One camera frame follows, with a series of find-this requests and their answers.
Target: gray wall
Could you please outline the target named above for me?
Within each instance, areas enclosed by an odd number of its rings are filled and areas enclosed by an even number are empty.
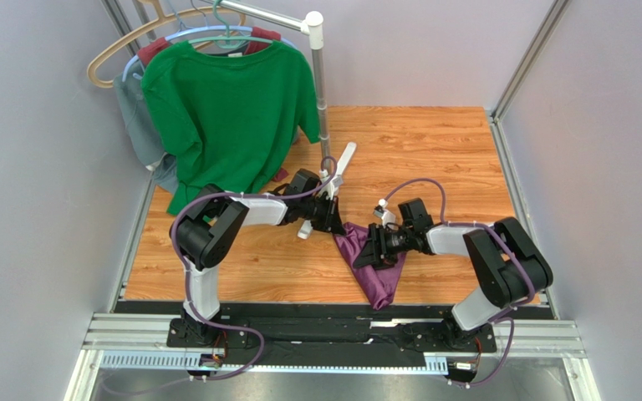
[[[148,177],[85,78],[116,37],[97,1],[0,2],[0,400],[61,399],[113,290]]]
[[[642,2],[572,2],[503,127],[603,398],[642,399]]]
[[[119,0],[131,24],[137,0]],[[170,0],[178,10],[191,0]],[[195,1],[197,6],[206,4]],[[161,0],[168,9],[166,0]],[[324,15],[329,104],[496,105],[551,0],[245,0],[303,19]],[[210,15],[210,21],[216,19]],[[202,26],[200,20],[189,24]],[[301,33],[264,22],[306,54]]]

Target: green t-shirt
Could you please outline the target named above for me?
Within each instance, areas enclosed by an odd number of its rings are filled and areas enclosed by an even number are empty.
[[[153,58],[141,86],[163,147],[177,158],[171,214],[210,183],[258,192],[282,166],[298,126],[318,142],[311,69],[280,42],[240,57],[176,43]]]

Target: wood grain surface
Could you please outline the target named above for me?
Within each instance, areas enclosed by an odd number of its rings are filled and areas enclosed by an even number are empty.
[[[378,222],[373,208],[398,184],[430,177],[446,188],[450,221],[495,221],[512,216],[512,205],[497,152],[481,108],[329,109],[332,150],[358,144],[339,194],[343,221],[366,226]],[[319,145],[295,144],[283,167],[318,170]],[[266,189],[279,185],[271,183]],[[441,193],[418,183],[391,200],[421,197],[438,221]],[[183,299],[183,272],[168,230],[173,216],[165,210],[171,194],[155,189],[143,236],[125,291],[126,299]],[[247,302],[367,302],[331,236],[314,232],[296,237],[296,224],[245,227],[220,267],[219,297]],[[453,303],[476,287],[468,259],[459,256],[408,255],[395,303]]]

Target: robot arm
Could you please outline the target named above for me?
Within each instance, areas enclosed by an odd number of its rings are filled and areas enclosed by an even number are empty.
[[[492,317],[528,297],[529,289],[519,270],[511,261],[505,261],[501,247],[487,231],[474,226],[434,224],[420,199],[401,203],[399,208],[403,218],[401,225],[369,226],[368,240],[353,266],[371,265],[376,270],[388,268],[404,251],[468,256],[479,287],[457,303],[451,317],[443,322],[443,337],[448,346],[465,347]],[[375,214],[383,222],[395,220],[383,206],[377,207]],[[517,219],[508,217],[497,221],[493,230],[521,263],[535,291],[552,284],[550,266]]]
[[[299,195],[317,187],[320,179],[301,169],[280,195]],[[216,185],[205,186],[198,198],[222,192]],[[338,208],[338,197],[328,192],[295,199],[259,199],[221,197],[203,201],[191,208],[177,228],[178,245],[191,271],[191,301],[205,318],[220,310],[217,298],[219,264],[227,256],[243,226],[284,226],[298,219],[310,221],[316,231],[345,235]],[[187,315],[194,316],[185,302]]]

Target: purple cloth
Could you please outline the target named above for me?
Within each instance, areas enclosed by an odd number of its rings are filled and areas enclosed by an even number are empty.
[[[344,228],[346,236],[334,236],[341,256],[348,263],[355,280],[368,298],[370,306],[376,311],[387,307],[395,298],[395,289],[398,288],[406,253],[398,254],[398,263],[387,269],[375,270],[370,265],[358,269],[353,268],[353,261],[360,254],[360,250],[365,245],[365,239],[368,238],[368,229],[353,223],[345,223]]]

